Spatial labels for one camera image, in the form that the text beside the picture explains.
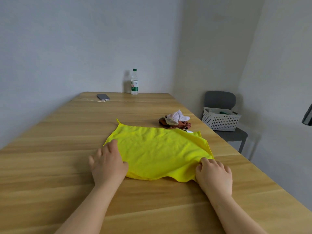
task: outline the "chair seat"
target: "chair seat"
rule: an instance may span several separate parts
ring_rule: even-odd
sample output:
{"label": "chair seat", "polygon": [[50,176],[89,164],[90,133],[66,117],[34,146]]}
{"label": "chair seat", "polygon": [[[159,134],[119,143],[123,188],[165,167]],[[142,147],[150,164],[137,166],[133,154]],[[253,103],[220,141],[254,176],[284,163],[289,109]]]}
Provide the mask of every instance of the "chair seat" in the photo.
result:
{"label": "chair seat", "polygon": [[236,127],[235,131],[215,130],[214,132],[225,141],[245,141],[248,137],[248,134],[238,127]]}

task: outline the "right hand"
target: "right hand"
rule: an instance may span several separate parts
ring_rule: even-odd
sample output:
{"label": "right hand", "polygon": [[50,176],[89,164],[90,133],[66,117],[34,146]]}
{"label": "right hand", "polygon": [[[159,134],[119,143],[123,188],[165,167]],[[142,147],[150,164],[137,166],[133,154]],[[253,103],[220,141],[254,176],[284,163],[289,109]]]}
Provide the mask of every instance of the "right hand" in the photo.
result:
{"label": "right hand", "polygon": [[90,156],[89,165],[96,187],[99,188],[109,183],[117,189],[128,172],[128,163],[122,161],[115,139]]}
{"label": "right hand", "polygon": [[220,196],[232,196],[232,172],[228,166],[214,159],[201,158],[196,179],[210,201]]}

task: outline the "chair backrest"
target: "chair backrest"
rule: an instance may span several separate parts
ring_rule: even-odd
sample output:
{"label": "chair backrest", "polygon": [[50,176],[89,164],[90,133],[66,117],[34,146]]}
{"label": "chair backrest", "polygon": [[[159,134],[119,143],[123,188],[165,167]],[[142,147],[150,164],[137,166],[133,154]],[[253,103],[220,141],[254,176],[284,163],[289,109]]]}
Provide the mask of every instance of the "chair backrest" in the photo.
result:
{"label": "chair backrest", "polygon": [[205,93],[204,107],[223,108],[232,110],[236,104],[236,96],[225,91],[207,91]]}

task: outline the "table surface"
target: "table surface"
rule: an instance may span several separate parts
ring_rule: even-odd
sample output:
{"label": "table surface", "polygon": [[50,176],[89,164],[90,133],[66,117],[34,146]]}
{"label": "table surface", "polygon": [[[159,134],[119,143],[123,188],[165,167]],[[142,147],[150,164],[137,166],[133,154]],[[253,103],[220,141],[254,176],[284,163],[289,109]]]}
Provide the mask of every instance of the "table surface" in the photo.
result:
{"label": "table surface", "polygon": [[[159,127],[180,109],[215,158],[233,172],[233,197],[269,233],[311,233],[311,212],[240,155],[170,94],[84,92],[0,151],[0,233],[53,233],[93,188],[87,157],[116,129]],[[224,233],[199,186],[171,178],[126,178],[101,233]]]}

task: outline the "phone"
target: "phone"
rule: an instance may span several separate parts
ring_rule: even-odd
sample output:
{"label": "phone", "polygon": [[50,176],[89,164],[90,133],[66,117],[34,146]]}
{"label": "phone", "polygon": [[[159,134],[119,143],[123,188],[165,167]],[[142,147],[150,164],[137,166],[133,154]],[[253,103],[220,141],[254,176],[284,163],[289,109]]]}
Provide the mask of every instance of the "phone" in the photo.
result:
{"label": "phone", "polygon": [[110,100],[110,98],[107,96],[107,94],[98,94],[97,97],[102,101]]}

